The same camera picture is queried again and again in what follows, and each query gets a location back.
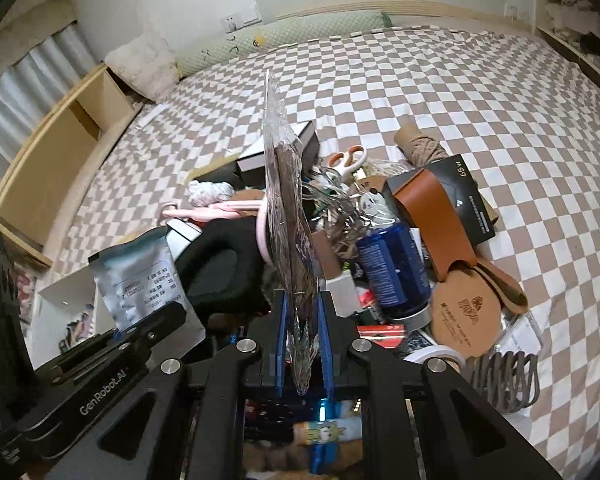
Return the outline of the red Lamborghini lighter box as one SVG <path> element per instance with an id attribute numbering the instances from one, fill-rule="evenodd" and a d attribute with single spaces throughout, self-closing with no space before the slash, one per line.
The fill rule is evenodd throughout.
<path id="1" fill-rule="evenodd" d="M 360 325 L 358 334 L 361 338 L 379 344 L 382 348 L 394 350 L 404 343 L 406 338 L 403 325 Z"/>

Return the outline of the cartoon dinosaur tube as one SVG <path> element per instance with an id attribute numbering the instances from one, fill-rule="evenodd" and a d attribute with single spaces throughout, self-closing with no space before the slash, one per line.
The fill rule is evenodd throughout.
<path id="1" fill-rule="evenodd" d="M 347 417 L 294 424 L 294 444 L 319 445 L 362 439 L 362 418 Z"/>

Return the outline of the blue plastic bottle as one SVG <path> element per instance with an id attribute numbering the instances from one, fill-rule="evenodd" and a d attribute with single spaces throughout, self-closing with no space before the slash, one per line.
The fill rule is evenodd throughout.
<path id="1" fill-rule="evenodd" d="M 356 241 L 356 249 L 385 318 L 405 320 L 425 311 L 431 290 L 409 229 L 398 222 L 369 232 Z"/>

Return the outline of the white tape roll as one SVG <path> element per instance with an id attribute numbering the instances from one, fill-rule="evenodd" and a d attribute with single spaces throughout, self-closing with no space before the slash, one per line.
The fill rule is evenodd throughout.
<path id="1" fill-rule="evenodd" d="M 461 372 L 466 366 L 466 359 L 460 352 L 457 352 L 448 346 L 442 346 L 442 344 L 435 344 L 434 346 L 415 350 L 406 356 L 404 361 L 414 364 L 424 364 L 430 359 L 439 359 L 447 362 L 451 364 L 457 372 Z"/>

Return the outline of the white cardboard shoe box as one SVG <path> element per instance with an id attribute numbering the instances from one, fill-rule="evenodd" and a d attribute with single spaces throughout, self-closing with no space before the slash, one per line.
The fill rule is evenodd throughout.
<path id="1" fill-rule="evenodd" d="M 55 283 L 51 283 L 51 279 L 47 275 L 39 280 L 35 291 L 32 323 L 27 334 L 34 368 L 59 356 L 62 340 L 66 347 L 72 347 L 114 328 L 114 321 L 87 266 Z"/>

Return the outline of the black fabric headband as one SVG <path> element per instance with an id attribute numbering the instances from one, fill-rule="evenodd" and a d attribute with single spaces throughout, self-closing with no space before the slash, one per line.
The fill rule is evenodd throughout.
<path id="1" fill-rule="evenodd" d="M 264 259 L 256 240 L 256 219 L 209 222 L 175 260 L 185 295 L 203 326 L 226 314 L 245 323 L 268 314 L 262 292 Z"/>

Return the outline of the round cork coaster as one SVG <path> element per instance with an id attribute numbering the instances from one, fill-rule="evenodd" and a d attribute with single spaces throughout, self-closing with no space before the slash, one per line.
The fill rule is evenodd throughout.
<path id="1" fill-rule="evenodd" d="M 483 356 L 500 336 L 500 300 L 474 269 L 452 270 L 434 286 L 430 308 L 434 340 L 464 358 Z"/>

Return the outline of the round pink rimmed mirror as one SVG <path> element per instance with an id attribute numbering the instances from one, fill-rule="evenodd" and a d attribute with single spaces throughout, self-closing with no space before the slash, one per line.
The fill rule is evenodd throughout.
<path id="1" fill-rule="evenodd" d="M 256 241 L 261 257 L 268 266 L 274 266 L 268 250 L 268 199 L 263 196 L 256 219 Z"/>

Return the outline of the silver foil sachet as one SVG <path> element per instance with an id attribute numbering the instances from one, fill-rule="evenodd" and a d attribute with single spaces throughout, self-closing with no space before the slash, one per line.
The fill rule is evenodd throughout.
<path id="1" fill-rule="evenodd" d="M 175 301 L 183 307 L 185 321 L 166 337 L 161 350 L 184 356 L 204 340 L 206 330 L 186 297 L 175 265 L 200 234 L 201 229 L 183 222 L 176 228 L 158 226 L 88 258 L 94 282 L 118 330 L 137 326 Z"/>

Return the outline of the black charger box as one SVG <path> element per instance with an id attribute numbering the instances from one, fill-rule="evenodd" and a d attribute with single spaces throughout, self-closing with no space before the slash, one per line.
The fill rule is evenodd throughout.
<path id="1" fill-rule="evenodd" d="M 462 156 L 453 155 L 430 162 L 424 169 L 433 174 L 444 189 L 472 246 L 478 246 L 495 236 L 493 222 Z M 388 178 L 381 193 L 389 208 L 401 220 L 408 222 L 413 228 L 419 228 L 423 233 L 424 229 L 430 231 L 434 226 L 440 207 L 425 205 L 425 211 L 420 214 L 420 222 L 416 222 L 400 200 L 394 197 L 394 193 L 399 192 L 417 173 L 418 169 L 412 169 Z"/>

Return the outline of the wooden bedside shelf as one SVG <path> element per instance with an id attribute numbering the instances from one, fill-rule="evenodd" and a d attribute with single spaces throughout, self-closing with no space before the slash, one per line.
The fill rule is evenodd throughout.
<path id="1" fill-rule="evenodd" d="M 41 120 L 0 182 L 0 232 L 16 258 L 54 265 L 97 170 L 141 109 L 100 64 Z"/>

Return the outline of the long green bolster pillow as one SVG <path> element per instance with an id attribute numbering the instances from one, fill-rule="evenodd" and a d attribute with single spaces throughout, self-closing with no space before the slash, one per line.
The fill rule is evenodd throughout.
<path id="1" fill-rule="evenodd" d="M 388 27 L 392 27 L 391 18 L 381 10 L 293 16 L 197 41 L 176 54 L 176 66 L 181 75 L 187 77 L 232 58 L 268 52 L 288 44 Z"/>

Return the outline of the white fluffy pillow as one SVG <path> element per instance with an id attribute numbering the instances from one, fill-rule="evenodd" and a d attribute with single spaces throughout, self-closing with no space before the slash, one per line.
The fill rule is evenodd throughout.
<path id="1" fill-rule="evenodd" d="M 163 102 L 180 81 L 175 54 L 156 32 L 144 32 L 110 51 L 105 64 L 132 90 L 155 103 Z"/>

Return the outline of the orange handled scissors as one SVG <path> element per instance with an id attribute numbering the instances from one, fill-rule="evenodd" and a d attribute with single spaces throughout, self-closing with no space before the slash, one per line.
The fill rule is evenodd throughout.
<path id="1" fill-rule="evenodd" d="M 336 171 L 342 182 L 346 182 L 362 168 L 366 159 L 366 148 L 362 145 L 353 145 L 347 151 L 332 154 L 327 161 L 327 167 Z"/>

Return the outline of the white wall socket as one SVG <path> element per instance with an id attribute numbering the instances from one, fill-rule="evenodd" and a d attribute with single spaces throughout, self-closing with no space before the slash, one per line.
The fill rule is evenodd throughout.
<path id="1" fill-rule="evenodd" d="M 244 10 L 240 10 L 220 18 L 222 29 L 226 34 L 238 32 L 238 30 L 244 29 L 245 27 L 249 27 L 251 25 L 259 24 L 261 22 L 261 15 L 255 6 L 250 6 Z"/>

